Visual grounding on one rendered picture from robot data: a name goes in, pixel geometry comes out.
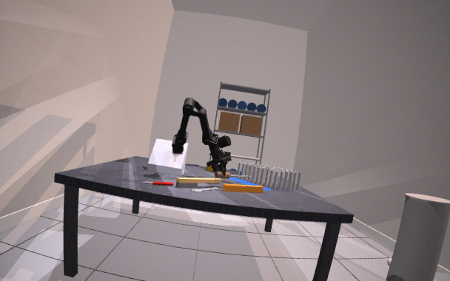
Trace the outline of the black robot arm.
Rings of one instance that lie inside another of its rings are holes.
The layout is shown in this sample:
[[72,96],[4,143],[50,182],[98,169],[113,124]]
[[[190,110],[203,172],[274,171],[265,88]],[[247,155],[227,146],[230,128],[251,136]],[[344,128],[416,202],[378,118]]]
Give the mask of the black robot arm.
[[[196,108],[197,111],[195,111],[194,108]],[[231,140],[228,136],[224,135],[223,137],[219,138],[217,134],[212,133],[212,130],[209,128],[206,109],[203,108],[195,99],[186,98],[183,105],[183,118],[181,127],[178,130],[178,133],[174,135],[172,140],[172,154],[183,154],[184,144],[186,143],[188,134],[187,125],[190,115],[199,117],[202,129],[202,142],[204,143],[204,145],[209,145],[210,151],[214,151],[216,149],[231,145]],[[213,137],[214,140],[212,139]]]

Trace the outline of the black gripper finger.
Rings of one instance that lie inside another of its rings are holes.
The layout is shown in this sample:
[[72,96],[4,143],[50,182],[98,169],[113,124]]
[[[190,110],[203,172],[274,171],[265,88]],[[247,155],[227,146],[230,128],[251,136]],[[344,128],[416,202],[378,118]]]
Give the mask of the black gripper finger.
[[223,175],[226,175],[226,165],[228,162],[218,165]]
[[[220,165],[220,164],[218,164]],[[218,165],[215,166],[211,166],[216,172],[221,172],[221,170],[219,169]]]

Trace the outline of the tan-handled tool with white shaft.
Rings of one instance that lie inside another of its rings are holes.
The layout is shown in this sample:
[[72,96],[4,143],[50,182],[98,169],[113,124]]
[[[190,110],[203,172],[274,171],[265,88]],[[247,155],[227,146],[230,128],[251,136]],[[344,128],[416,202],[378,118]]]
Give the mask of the tan-handled tool with white shaft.
[[251,180],[251,176],[234,176],[228,172],[226,172],[226,175],[223,175],[222,172],[215,172],[215,178],[230,179],[230,177],[250,177]]

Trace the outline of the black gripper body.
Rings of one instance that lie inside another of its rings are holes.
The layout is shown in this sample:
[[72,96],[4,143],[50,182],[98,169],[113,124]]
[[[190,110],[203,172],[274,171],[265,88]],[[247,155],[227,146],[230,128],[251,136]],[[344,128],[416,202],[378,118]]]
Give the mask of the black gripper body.
[[232,160],[230,156],[223,158],[221,152],[222,150],[220,149],[211,151],[210,155],[212,155],[212,161],[206,163],[207,167],[218,165],[218,163],[223,164]]

